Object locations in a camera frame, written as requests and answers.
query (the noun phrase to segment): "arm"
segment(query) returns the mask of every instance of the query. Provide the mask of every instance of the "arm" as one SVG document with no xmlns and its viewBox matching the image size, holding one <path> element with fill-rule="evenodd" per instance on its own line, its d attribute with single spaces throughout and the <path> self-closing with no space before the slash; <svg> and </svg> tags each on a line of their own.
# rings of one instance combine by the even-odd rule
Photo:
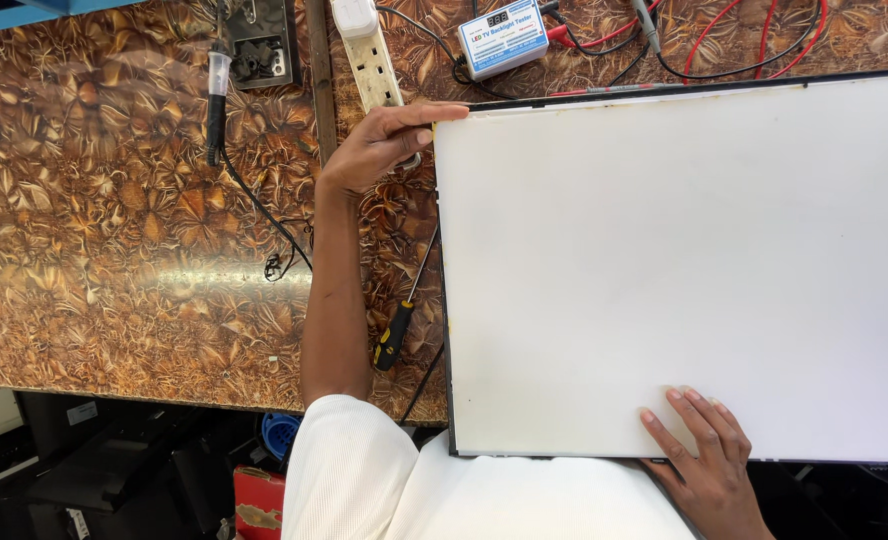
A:
<svg viewBox="0 0 888 540">
<path fill-rule="evenodd" d="M 668 465 L 649 459 L 642 459 L 642 463 L 708 540 L 774 540 L 747 479 L 750 441 L 734 414 L 720 401 L 705 400 L 692 388 L 683 394 L 671 388 L 666 398 L 696 439 L 700 457 L 691 457 L 657 416 L 645 409 L 641 412 L 643 426 L 684 481 Z"/>
<path fill-rule="evenodd" d="M 458 104 L 375 107 L 324 167 L 314 193 L 314 274 L 301 343 L 304 407 L 330 394 L 365 400 L 371 391 L 360 280 L 360 196 L 387 171 L 426 148 L 440 120 L 466 117 Z"/>
</svg>

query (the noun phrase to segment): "wooden strip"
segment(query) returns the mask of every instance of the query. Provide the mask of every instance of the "wooden strip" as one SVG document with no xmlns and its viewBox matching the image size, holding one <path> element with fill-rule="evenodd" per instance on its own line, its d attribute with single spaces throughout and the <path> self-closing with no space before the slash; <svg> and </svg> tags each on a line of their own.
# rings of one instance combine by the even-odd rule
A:
<svg viewBox="0 0 888 540">
<path fill-rule="evenodd" d="M 317 143 L 321 167 L 337 150 L 337 124 L 334 120 L 333 83 L 330 80 L 330 43 L 324 0 L 306 0 L 307 30 L 310 34 L 310 77 L 314 90 L 314 115 L 317 118 Z"/>
</svg>

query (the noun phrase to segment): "digital display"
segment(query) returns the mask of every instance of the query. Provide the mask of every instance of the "digital display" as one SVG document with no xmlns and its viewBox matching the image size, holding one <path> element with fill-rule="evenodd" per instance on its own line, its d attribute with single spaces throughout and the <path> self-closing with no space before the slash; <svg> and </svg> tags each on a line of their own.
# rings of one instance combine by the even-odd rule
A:
<svg viewBox="0 0 888 540">
<path fill-rule="evenodd" d="M 507 11 L 501 11 L 500 13 L 498 13 L 494 16 L 491 15 L 491 16 L 487 17 L 487 27 L 491 28 L 491 27 L 497 26 L 498 24 L 500 24 L 502 22 L 507 22 L 507 19 L 509 19 L 509 17 L 507 16 Z"/>
</svg>

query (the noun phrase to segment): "yellow and black screwdriver handle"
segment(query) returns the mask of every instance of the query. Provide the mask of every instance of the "yellow and black screwdriver handle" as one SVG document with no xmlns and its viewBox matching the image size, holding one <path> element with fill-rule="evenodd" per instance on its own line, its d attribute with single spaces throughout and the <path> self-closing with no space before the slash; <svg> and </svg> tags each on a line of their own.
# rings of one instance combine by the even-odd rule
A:
<svg viewBox="0 0 888 540">
<path fill-rule="evenodd" d="M 380 337 L 378 350 L 374 351 L 374 367 L 380 371 L 389 370 L 401 354 L 403 335 L 407 334 L 407 325 L 413 313 L 414 305 L 409 301 L 401 301 L 397 306 L 397 313 L 394 313 L 394 318 Z"/>
</svg>

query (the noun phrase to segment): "person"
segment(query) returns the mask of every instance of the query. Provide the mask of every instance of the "person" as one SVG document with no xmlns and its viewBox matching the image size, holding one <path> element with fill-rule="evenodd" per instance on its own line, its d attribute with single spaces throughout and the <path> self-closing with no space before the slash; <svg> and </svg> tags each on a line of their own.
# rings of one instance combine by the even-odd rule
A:
<svg viewBox="0 0 888 540">
<path fill-rule="evenodd" d="M 418 452 L 367 403 L 361 194 L 428 147 L 430 123 L 467 114 L 460 104 L 374 108 L 317 179 L 301 352 L 306 416 L 290 458 L 282 538 L 773 538 L 747 479 L 750 442 L 722 403 L 693 389 L 666 398 L 694 435 L 697 458 L 651 411 L 641 413 L 673 469 L 651 460 L 450 457 L 446 431 Z"/>
</svg>

